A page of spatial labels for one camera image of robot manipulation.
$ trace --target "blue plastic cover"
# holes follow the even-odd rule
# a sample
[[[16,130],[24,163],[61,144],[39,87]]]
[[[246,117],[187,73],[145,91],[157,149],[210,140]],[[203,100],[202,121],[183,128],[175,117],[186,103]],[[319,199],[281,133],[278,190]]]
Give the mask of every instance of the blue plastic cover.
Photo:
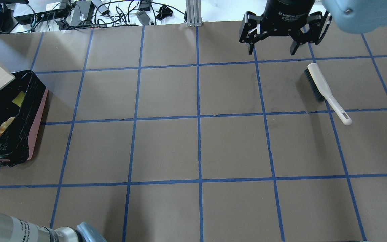
[[[344,32],[362,34],[387,26],[387,0],[322,0],[322,4]]]
[[[104,237],[98,232],[98,230],[86,222],[82,222],[81,224],[77,225],[77,229],[86,240],[86,242],[107,242],[107,240],[105,240]]]

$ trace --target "black trash bag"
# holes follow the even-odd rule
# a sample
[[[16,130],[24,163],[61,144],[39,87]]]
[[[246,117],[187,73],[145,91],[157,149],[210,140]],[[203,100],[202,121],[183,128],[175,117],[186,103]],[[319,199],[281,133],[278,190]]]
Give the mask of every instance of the black trash bag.
[[[29,130],[46,91],[46,86],[31,70],[13,75],[15,80],[0,91],[0,126],[15,116],[0,137],[0,166],[10,167],[25,162],[29,156]],[[19,107],[12,101],[20,92],[25,96]]]

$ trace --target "white label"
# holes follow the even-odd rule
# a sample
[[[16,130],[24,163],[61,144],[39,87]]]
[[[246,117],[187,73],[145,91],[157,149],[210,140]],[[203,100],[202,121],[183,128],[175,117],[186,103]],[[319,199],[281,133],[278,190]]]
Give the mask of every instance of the white label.
[[[46,4],[46,11],[52,11],[53,9],[58,9],[58,7],[56,7],[56,5],[58,4],[60,4],[60,2]]]
[[[36,242],[38,240],[38,228],[35,224],[13,219],[13,233],[9,242]]]

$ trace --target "black bristles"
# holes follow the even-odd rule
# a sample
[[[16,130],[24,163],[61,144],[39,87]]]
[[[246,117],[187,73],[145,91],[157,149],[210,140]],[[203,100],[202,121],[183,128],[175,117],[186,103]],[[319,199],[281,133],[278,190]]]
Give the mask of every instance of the black bristles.
[[[317,88],[316,83],[314,82],[313,77],[311,76],[308,68],[305,69],[304,73],[307,76],[308,82],[310,82],[310,86],[313,90],[313,94],[314,94],[314,97],[316,98],[316,100],[320,103],[325,101],[324,96],[319,92],[319,89]]]

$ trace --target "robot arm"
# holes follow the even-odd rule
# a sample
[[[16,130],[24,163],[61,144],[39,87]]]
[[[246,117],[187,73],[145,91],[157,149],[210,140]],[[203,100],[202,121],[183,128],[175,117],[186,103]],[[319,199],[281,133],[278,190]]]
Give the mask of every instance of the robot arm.
[[[327,9],[324,15],[309,15],[315,0],[268,0],[261,16],[246,12],[240,28],[240,43],[249,46],[252,54],[255,43],[269,36],[290,36],[291,55],[305,43],[319,44],[327,32],[332,17],[327,21],[328,11],[337,26],[348,33],[366,33],[378,26],[387,25],[387,0],[322,0]],[[301,28],[309,29],[304,33]]]

